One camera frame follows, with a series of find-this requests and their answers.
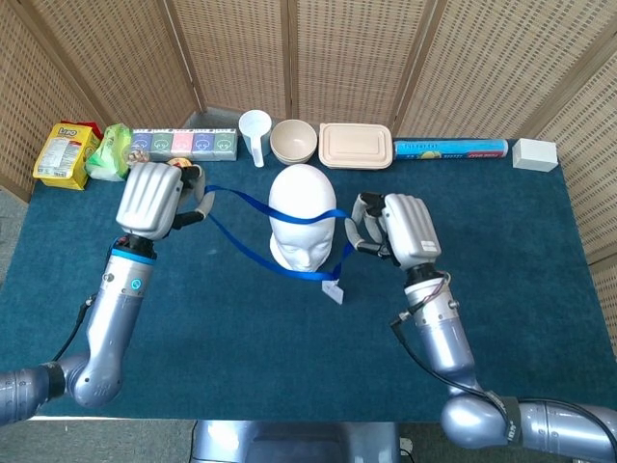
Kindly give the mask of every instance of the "blue lanyard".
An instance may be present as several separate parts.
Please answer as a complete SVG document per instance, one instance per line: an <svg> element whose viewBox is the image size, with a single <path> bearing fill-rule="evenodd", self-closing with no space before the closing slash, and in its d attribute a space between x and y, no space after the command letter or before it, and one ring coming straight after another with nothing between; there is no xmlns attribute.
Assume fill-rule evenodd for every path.
<svg viewBox="0 0 617 463"><path fill-rule="evenodd" d="M339 219L346 219L349 217L349 214L347 214L347 212L345 212L344 210L332 209L332 210L328 210L324 212L321 215L318 215L317 217L313 217L310 219L301 219L299 217L294 217L292 215L284 214L270 207L268 204L264 204L261 201L256 200L252 196L247 195L246 193L243 193L238 190L233 190L231 188L224 188L218 185L208 185L205 187L205 193L209 193L212 191L229 191L230 193L233 193L239 196L240 198L242 198L244 201L246 201L252 207L257 209L259 212L266 214L270 217L273 217L277 220L281 220L282 222L287 222L289 224L309 225L309 224L314 224L315 222L319 222L324 219L329 219L331 217L339 218ZM231 234L231 232L227 228L225 228L225 226L221 222L219 222L217 218L214 217L214 215L212 215L212 213L209 213L208 217L210 218L210 220L212 220L212 222L214 222L214 224L219 228L219 230L221 230L221 232L225 235L225 237L229 241L231 241L231 243L236 248L238 248L238 250L240 250L245 256L247 256L248 258L251 258L252 260L257 262L259 265L267 268L268 270L271 270L285 277L299 278L301 280L310 280L314 282L338 280L340 278L340 271L342 269L343 262L354 251L354 247L348 241L345 244L345 248L343 249L343 255L342 255L342 258L340 259L340 262L335 266L332 272L298 272L296 270L288 270L286 268L281 267L277 263L264 259L262 256L255 253L249 247L244 245L240 240L238 240L235 236L233 236L233 234Z"/></svg>

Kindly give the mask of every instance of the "cracker box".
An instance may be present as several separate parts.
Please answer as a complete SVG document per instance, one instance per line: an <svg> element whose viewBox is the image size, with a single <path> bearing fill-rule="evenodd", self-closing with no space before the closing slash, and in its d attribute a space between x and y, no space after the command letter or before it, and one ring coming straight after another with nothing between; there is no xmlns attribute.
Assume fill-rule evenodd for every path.
<svg viewBox="0 0 617 463"><path fill-rule="evenodd" d="M47 186L83 190L88 180L86 159L100 145L99 134L95 126L57 123L42 147L33 177Z"/></svg>

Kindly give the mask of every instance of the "blue cylinder package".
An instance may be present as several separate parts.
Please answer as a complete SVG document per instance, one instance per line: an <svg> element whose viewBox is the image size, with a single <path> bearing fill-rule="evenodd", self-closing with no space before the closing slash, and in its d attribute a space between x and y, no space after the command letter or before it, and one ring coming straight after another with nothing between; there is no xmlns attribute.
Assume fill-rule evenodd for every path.
<svg viewBox="0 0 617 463"><path fill-rule="evenodd" d="M463 159L503 157L508 152L505 140L395 140L394 160Z"/></svg>

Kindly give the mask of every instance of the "teal tablecloth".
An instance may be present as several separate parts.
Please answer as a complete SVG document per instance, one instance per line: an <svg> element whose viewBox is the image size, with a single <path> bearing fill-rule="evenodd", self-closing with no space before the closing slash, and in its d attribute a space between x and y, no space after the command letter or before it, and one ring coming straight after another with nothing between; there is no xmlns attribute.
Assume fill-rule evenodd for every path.
<svg viewBox="0 0 617 463"><path fill-rule="evenodd" d="M318 165L316 156L313 165ZM283 168L247 153L205 165L212 182L266 201ZM407 193L431 211L452 291L484 387L617 407L617 367L560 169L511 159L398 161L379 172L333 171L338 205L361 191ZM96 291L123 183L85 192L37 185L0 297L0 368L48 361ZM217 217L268 255L268 220L219 193ZM333 255L339 256L342 224ZM125 358L121 394L87 410L65 397L50 415L130 418L429 421L446 399L389 330L405 276L351 256L340 307L319 284L280 277L241 255L207 221L173 231L159 255ZM421 351L416 334L409 335ZM86 347L85 330L69 352Z"/></svg>

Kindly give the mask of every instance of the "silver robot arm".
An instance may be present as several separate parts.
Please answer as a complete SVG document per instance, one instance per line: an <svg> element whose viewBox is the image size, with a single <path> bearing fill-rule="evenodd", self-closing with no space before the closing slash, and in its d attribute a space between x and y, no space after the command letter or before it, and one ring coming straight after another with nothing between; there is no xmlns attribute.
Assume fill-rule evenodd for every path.
<svg viewBox="0 0 617 463"><path fill-rule="evenodd" d="M364 241L357 231L362 218L377 221L386 237L377 244ZM406 195L362 194L345 225L356 249L392 258L407 273L405 294L410 309L397 319L401 323L414 321L430 368L453 385L484 393L475 377L475 361L459 317L459 303L450 292L449 276L435 270L441 247L424 202ZM617 436L617 412L613 410L584 405L579 412L547 399L520 399L514 404L520 423L513 424L490 400L453 385L448 386L450 399L443 407L441 423L448 438L460 447L507 446L512 437L507 433L514 433L514 427L519 426L519 444L524 448L583 460L615 461L606 430L581 413L591 412Z"/></svg>
<svg viewBox="0 0 617 463"><path fill-rule="evenodd" d="M34 368L0 373L0 426L27 420L47 401L70 395L84 407L108 403L122 385L130 342L156 254L153 241L207 216L213 193L203 194L199 166L137 164L128 177L117 222L127 233L110 251L88 324L89 352ZM177 213L194 192L198 207Z"/></svg>

